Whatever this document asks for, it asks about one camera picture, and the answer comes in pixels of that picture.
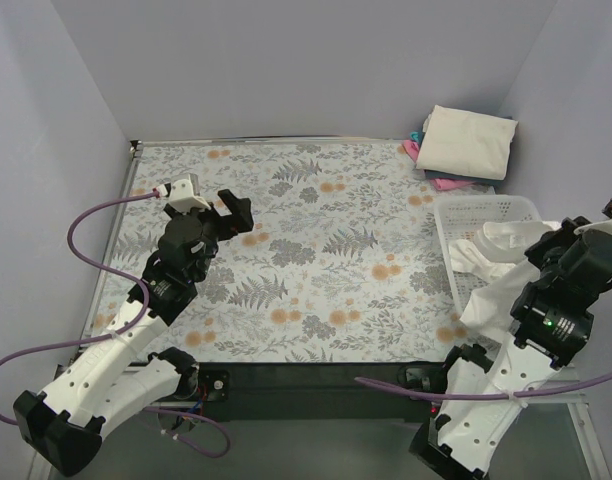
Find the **white t shirt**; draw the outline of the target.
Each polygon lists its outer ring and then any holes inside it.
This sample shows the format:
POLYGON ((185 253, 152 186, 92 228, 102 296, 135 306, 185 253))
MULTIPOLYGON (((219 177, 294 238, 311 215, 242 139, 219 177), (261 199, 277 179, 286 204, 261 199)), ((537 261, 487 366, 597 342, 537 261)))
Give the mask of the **white t shirt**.
POLYGON ((510 328, 510 309, 524 286, 535 281, 538 270, 525 251, 549 232, 557 221, 486 222, 471 240, 448 243, 452 270, 485 282, 469 294, 460 321, 468 329, 497 343, 510 328))

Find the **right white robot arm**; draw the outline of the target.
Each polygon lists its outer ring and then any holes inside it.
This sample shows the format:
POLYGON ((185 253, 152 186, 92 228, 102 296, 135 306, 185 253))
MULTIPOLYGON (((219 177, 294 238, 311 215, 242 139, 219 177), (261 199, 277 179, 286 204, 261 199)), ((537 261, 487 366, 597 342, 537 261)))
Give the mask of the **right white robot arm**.
POLYGON ((591 306, 612 289, 612 217, 566 219, 525 258, 475 289, 466 325, 497 342, 453 348, 438 373, 442 398, 410 451, 443 479, 485 479, 501 439, 530 394, 587 345, 591 306))

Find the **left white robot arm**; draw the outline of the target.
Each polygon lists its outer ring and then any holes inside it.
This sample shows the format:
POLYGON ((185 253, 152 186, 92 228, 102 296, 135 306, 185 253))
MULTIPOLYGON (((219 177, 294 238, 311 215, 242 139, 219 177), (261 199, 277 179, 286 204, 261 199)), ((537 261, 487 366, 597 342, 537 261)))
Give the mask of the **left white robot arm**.
POLYGON ((22 438, 62 475, 81 472, 113 430, 151 403, 169 396, 186 400, 197 392, 199 364, 176 347, 153 354, 135 374, 123 373, 196 298, 220 242, 252 231, 250 200, 229 190, 218 197, 228 214, 190 197, 170 198, 170 219, 157 248, 102 341, 40 392, 25 391, 15 400, 22 438))

